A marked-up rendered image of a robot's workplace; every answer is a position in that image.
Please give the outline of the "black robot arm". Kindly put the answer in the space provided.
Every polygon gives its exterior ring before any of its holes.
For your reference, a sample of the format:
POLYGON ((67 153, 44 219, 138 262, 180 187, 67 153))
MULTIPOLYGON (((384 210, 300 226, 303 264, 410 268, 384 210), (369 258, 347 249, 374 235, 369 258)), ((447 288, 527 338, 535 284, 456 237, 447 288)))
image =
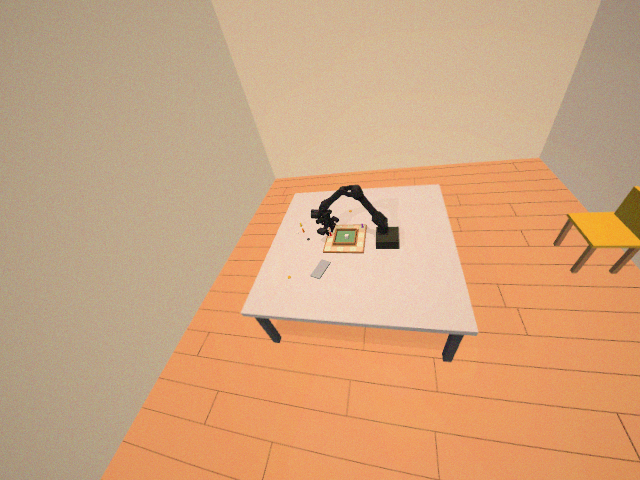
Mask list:
POLYGON ((329 209, 332 203, 334 203, 339 197, 345 195, 347 197, 353 197, 358 200, 366 210, 372 215, 372 222, 378 226, 379 235, 388 235, 388 218, 383 213, 377 211, 370 201, 364 196, 363 190, 359 185, 341 186, 334 194, 328 199, 321 202, 319 209, 311 209, 311 218, 317 219, 317 224, 323 225, 323 220, 329 220, 332 210, 329 209), (348 192, 351 190, 351 192, 348 192), (329 210, 328 210, 329 209, 329 210), (322 216, 322 217, 321 217, 322 216))

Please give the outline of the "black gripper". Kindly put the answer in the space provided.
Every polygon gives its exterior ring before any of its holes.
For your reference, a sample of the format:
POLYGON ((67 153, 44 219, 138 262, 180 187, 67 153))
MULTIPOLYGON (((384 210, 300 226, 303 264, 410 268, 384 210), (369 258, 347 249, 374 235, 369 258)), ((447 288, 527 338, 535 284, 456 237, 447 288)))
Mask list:
POLYGON ((320 227, 320 228, 317 230, 317 233, 318 233, 318 234, 320 234, 320 235, 325 235, 325 234, 327 234, 327 236, 329 236, 329 230, 328 230, 327 228, 329 228, 329 227, 330 227, 331 232, 333 232, 333 230, 334 230, 334 228, 335 228, 336 223, 338 223, 338 222, 339 222, 339 218, 337 218, 337 217, 333 216, 333 217, 330 217, 330 219, 329 219, 329 220, 323 220, 323 219, 322 219, 322 221, 323 221, 324 228, 321 228, 321 227, 320 227), (336 223, 335 223, 334 221, 335 221, 336 223))

